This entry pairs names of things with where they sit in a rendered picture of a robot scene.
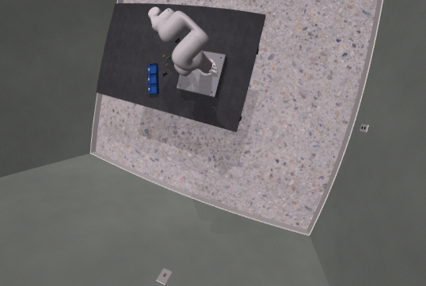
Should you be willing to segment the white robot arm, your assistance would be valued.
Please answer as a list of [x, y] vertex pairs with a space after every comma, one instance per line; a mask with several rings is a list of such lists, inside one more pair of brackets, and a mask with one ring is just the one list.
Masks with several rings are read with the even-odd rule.
[[200, 71], [204, 76], [218, 73], [215, 62], [203, 53], [203, 49], [209, 44], [208, 35], [188, 15], [181, 11], [174, 13], [170, 8], [162, 12], [158, 7], [153, 7], [148, 16], [154, 31], [167, 44], [175, 42], [187, 29], [191, 31], [172, 54], [174, 67], [180, 75], [186, 77], [197, 68], [206, 71]]

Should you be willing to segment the blue bin rack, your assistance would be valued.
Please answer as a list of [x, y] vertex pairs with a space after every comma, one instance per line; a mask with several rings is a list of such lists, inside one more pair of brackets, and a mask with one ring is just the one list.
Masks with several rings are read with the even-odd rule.
[[148, 68], [148, 75], [147, 75], [147, 82], [148, 82], [148, 94], [156, 94], [159, 93], [159, 83], [158, 83], [158, 64], [153, 63], [147, 65]]

